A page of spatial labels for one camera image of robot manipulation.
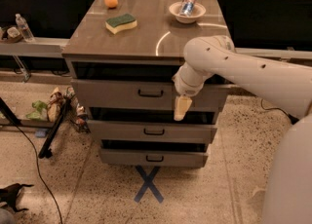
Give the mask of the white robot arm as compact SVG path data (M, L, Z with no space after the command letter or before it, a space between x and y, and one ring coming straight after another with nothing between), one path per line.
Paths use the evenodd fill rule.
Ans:
M227 36L197 37L184 46L174 76L175 119L217 74L298 119L276 151L264 197L261 224L312 224L312 68L235 52Z

